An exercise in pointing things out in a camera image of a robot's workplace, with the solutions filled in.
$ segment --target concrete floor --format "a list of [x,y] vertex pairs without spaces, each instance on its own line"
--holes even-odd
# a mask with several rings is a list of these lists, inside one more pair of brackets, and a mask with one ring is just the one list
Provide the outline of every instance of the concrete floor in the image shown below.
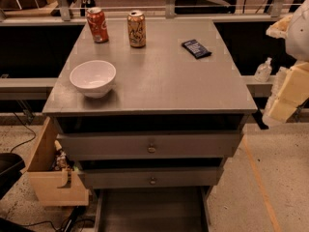
[[[42,121],[43,117],[37,116],[29,128],[39,133]],[[0,125],[0,152],[9,152],[33,136],[11,114],[0,116]],[[254,123],[245,126],[245,137],[226,162],[223,176],[208,199],[211,231],[308,231],[308,131],[307,122],[270,130],[260,130]],[[35,140],[14,152],[27,161]],[[97,201],[91,202],[87,218],[94,216],[96,205]],[[18,224],[49,220],[59,228],[70,211],[71,207],[43,207],[29,184],[27,172],[0,200],[0,217]],[[93,224],[87,224],[83,231],[93,231]],[[81,231],[81,222],[78,225],[73,231]],[[55,231],[50,223],[29,228]]]

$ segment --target drawer knob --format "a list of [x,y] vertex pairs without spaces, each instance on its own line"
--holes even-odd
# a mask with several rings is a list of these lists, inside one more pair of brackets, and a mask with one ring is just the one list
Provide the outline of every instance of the drawer knob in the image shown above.
[[156,184],[156,178],[152,177],[151,180],[149,181],[150,185],[155,185]]
[[156,151],[156,148],[154,146],[148,147],[148,152],[149,153],[154,153]]

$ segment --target can lid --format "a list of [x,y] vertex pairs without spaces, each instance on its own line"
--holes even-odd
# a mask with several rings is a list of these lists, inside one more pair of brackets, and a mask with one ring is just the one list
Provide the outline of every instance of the can lid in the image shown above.
[[130,16],[141,16],[143,13],[139,10],[134,10],[129,13]]
[[100,13],[101,8],[100,7],[93,7],[93,8],[88,9],[87,12],[90,13],[90,14]]

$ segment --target white bowl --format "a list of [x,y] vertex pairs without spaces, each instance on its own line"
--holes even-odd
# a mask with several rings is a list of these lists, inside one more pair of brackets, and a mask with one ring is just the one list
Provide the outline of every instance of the white bowl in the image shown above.
[[106,61],[85,62],[70,73],[70,82],[86,97],[101,98],[113,87],[115,67]]

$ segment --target gold soda can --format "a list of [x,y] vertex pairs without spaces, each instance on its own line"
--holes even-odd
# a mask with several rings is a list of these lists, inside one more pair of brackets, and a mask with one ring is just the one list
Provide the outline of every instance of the gold soda can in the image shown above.
[[99,7],[93,7],[87,10],[87,21],[93,35],[95,43],[105,43],[108,41],[107,25],[105,14]]
[[129,44],[132,47],[146,45],[146,22],[141,11],[131,11],[127,16],[127,31]]

